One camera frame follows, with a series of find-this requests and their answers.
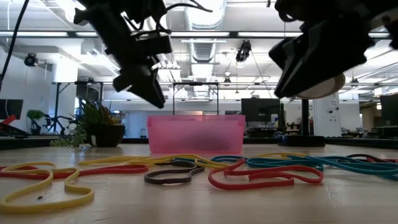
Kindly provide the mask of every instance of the pillar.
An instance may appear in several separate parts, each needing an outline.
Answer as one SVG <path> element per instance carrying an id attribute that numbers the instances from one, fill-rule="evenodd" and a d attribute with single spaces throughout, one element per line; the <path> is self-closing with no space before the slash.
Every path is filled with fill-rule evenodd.
<path id="1" fill-rule="evenodd" d="M 362 122 L 364 129 L 371 130 L 374 128 L 374 117 L 375 109 L 373 107 L 362 109 Z"/>
<path id="2" fill-rule="evenodd" d="M 341 137 L 340 103 L 338 94 L 313 100 L 314 134 Z"/>

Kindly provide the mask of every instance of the pink plastic bin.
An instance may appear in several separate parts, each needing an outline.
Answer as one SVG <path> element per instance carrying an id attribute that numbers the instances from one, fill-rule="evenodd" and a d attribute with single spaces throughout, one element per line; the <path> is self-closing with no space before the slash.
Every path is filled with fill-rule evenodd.
<path id="1" fill-rule="evenodd" d="M 243 115 L 148 116 L 152 153 L 240 154 Z"/>

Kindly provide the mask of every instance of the red rubber band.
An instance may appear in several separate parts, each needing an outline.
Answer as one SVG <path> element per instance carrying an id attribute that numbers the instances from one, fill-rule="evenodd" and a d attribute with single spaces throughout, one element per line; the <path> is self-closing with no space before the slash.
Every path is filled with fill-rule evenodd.
<path id="1" fill-rule="evenodd" d="M 323 173 L 317 169 L 306 167 L 306 166 L 283 166 L 283 167 L 272 167 L 257 170 L 239 170 L 235 171 L 236 168 L 240 167 L 245 163 L 245 159 L 240 159 L 236 164 L 229 167 L 222 167 L 213 169 L 210 171 L 208 180 L 209 182 L 219 189 L 224 190 L 247 190 L 247 189 L 258 189 L 263 187 L 281 187 L 294 185 L 294 179 L 300 179 L 309 184 L 319 184 L 323 180 Z M 289 174 L 281 171 L 305 171 L 311 172 L 318 176 L 316 179 L 306 178 L 299 175 Z M 262 182 L 262 183 L 250 183 L 250 184 L 226 184 L 216 180 L 213 175 L 218 172 L 224 172 L 224 175 L 248 175 L 249 180 L 263 179 L 263 178 L 285 178 L 286 180 L 275 181 L 275 182 Z"/>
<path id="2" fill-rule="evenodd" d="M 21 167 L 20 170 L 32 170 L 38 169 L 37 167 Z M 79 177 L 85 175 L 95 175 L 95 174 L 138 174 L 147 172 L 149 168 L 145 165 L 121 165 L 121 166 L 110 166 L 110 167 L 101 167 L 90 170 L 82 170 L 80 171 Z M 72 175 L 73 172 L 62 172 L 62 173 L 54 173 L 54 179 L 64 179 Z M 0 177 L 14 177 L 20 179 L 30 179 L 30 180 L 44 180 L 48 177 L 48 174 L 17 174 L 12 172 L 1 172 Z"/>

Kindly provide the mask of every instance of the wooden table surface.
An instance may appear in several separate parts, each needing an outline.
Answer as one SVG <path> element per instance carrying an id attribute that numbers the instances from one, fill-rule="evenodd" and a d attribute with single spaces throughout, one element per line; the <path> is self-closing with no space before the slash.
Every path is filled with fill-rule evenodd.
<path id="1" fill-rule="evenodd" d="M 298 149 L 276 145 L 246 145 L 245 156 L 268 152 L 306 152 L 313 156 L 354 153 L 381 158 L 398 158 L 398 151 L 363 147 L 326 146 Z M 117 148 L 43 147 L 0 151 L 0 166 L 22 162 L 50 161 L 58 168 L 78 161 L 108 156 L 149 155 L 148 145 L 120 145 Z M 208 170 L 194 176 L 191 184 L 159 186 L 144 183 L 143 174 L 106 174 L 78 178 L 79 185 L 95 190 L 86 205 L 33 215 L 5 215 L 0 223 L 397 223 L 398 182 L 327 167 L 321 185 L 296 180 L 292 187 L 246 191 L 225 191 L 207 181 Z M 242 182 L 240 179 L 224 180 Z M 0 197 L 37 180 L 0 178 Z M 65 194 L 63 180 L 51 187 L 15 200 L 42 203 L 74 197 Z"/>

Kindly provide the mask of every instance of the column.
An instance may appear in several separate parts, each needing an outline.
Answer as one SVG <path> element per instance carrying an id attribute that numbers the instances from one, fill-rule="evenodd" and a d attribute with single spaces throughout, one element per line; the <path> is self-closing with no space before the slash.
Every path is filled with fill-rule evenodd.
<path id="1" fill-rule="evenodd" d="M 314 134 L 341 137 L 340 104 L 338 94 L 313 100 Z"/>

